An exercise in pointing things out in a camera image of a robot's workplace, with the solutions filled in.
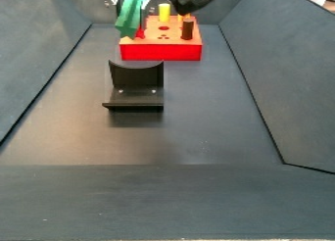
black holder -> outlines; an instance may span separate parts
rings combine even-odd
[[[108,61],[112,90],[110,102],[102,105],[116,108],[164,107],[164,62],[146,68],[127,68]]]

red peg board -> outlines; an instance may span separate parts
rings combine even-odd
[[[150,16],[146,38],[120,39],[122,60],[201,61],[203,42],[197,20],[191,18],[194,36],[191,40],[183,40],[182,22],[178,21],[178,16],[171,16],[168,23],[162,23],[158,16]]]

hole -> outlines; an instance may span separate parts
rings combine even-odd
[[[170,30],[170,27],[168,27],[167,25],[162,25],[162,26],[159,27],[159,29],[160,29],[160,30]]]

gray floor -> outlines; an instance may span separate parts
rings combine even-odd
[[[282,165],[219,28],[201,29],[203,61],[167,62],[164,112],[112,114],[116,32],[91,28],[2,146],[2,240],[335,238],[335,176]]]

